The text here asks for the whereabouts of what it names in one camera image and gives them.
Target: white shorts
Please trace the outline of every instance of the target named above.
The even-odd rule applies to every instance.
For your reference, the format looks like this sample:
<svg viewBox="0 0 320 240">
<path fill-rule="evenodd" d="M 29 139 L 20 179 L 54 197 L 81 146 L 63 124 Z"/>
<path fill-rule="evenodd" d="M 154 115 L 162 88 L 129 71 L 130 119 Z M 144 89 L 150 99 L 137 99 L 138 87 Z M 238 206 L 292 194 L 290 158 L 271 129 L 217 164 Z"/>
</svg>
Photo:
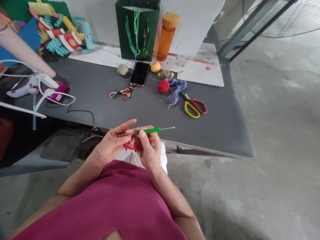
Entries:
<svg viewBox="0 0 320 240">
<path fill-rule="evenodd" d="M 138 167 L 145 168 L 141 163 L 139 154 L 133 150 L 130 150 L 130 149 L 128 149 L 127 151 L 126 151 L 126 149 L 123 149 L 115 159 L 133 164 Z M 167 162 L 168 162 L 168 160 L 167 160 L 167 156 L 166 156 L 166 147 L 164 146 L 164 143 L 161 142 L 160 163 L 161 163 L 161 167 L 166 172 L 166 174 L 168 174 Z"/>
</svg>

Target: gray table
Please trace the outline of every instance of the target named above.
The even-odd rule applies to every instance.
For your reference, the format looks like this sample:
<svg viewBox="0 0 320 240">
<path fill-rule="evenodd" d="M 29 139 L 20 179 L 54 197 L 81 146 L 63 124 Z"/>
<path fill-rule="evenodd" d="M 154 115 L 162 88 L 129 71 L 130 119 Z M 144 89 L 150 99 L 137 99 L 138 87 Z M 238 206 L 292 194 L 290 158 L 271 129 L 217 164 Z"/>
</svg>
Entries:
<svg viewBox="0 0 320 240">
<path fill-rule="evenodd" d="M 75 103 L 65 107 L 46 102 L 39 108 L 39 113 L 103 128 L 113 128 L 132 118 L 138 120 L 136 126 L 175 126 L 176 129 L 160 132 L 160 138 L 208 155 L 253 157 L 248 130 L 232 86 L 229 60 L 221 59 L 220 64 L 225 65 L 221 67 L 223 88 L 193 82 L 187 84 L 185 92 L 189 97 L 204 102 L 208 108 L 208 113 L 198 119 L 185 113 L 182 97 L 168 109 L 169 93 L 159 93 L 158 82 L 150 78 L 145 87 L 134 90 L 126 102 L 123 96 L 110 99 L 109 93 L 128 87 L 129 79 L 120 77 L 116 68 L 70 59 L 60 59 L 49 65 L 66 79 L 70 94 L 76 97 Z M 31 109 L 32 96 L 16 100 L 15 105 Z"/>
</svg>

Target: white paper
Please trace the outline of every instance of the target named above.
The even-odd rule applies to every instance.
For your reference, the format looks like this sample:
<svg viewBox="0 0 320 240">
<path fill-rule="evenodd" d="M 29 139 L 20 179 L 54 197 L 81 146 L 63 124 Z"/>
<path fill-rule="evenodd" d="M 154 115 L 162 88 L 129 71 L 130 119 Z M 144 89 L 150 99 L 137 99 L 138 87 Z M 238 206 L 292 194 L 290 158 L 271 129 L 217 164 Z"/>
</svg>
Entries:
<svg viewBox="0 0 320 240">
<path fill-rule="evenodd" d="M 104 50 L 97 49 L 92 53 L 86 54 L 81 53 L 80 49 L 76 49 L 72 52 L 69 58 L 114 68 L 118 68 L 120 64 L 126 64 L 128 68 L 133 68 L 134 60 L 122 59 L 119 56 L 121 54 L 120 48 L 106 46 L 100 47 Z M 214 44 L 202 43 L 195 58 L 219 64 Z M 205 64 L 173 56 L 168 56 L 167 59 L 160 62 L 160 64 L 161 69 L 177 72 L 177 79 L 179 80 L 217 87 L 224 86 L 221 68 L 219 65 Z"/>
</svg>

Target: magenta top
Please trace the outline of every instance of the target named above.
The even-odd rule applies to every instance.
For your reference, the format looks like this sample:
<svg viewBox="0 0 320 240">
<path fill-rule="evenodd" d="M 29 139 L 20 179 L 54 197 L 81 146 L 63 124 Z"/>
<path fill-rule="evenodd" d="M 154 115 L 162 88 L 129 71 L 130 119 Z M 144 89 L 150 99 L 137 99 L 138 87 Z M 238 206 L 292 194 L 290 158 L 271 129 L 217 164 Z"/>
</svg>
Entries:
<svg viewBox="0 0 320 240">
<path fill-rule="evenodd" d="M 113 231 L 119 231 L 123 239 L 186 239 L 148 171 L 113 160 L 96 182 L 14 240 L 101 240 Z"/>
</svg>

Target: fingernail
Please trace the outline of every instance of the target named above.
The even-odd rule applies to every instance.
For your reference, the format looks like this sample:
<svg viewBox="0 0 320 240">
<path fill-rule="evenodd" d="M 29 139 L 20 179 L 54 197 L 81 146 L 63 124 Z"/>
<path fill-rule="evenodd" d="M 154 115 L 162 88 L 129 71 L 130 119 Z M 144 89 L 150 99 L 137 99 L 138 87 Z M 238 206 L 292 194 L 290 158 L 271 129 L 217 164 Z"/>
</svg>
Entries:
<svg viewBox="0 0 320 240">
<path fill-rule="evenodd" d="M 139 136 L 140 136 L 140 137 L 145 137 L 145 136 L 146 136 L 146 133 L 145 133 L 143 130 L 140 130 Z"/>
</svg>

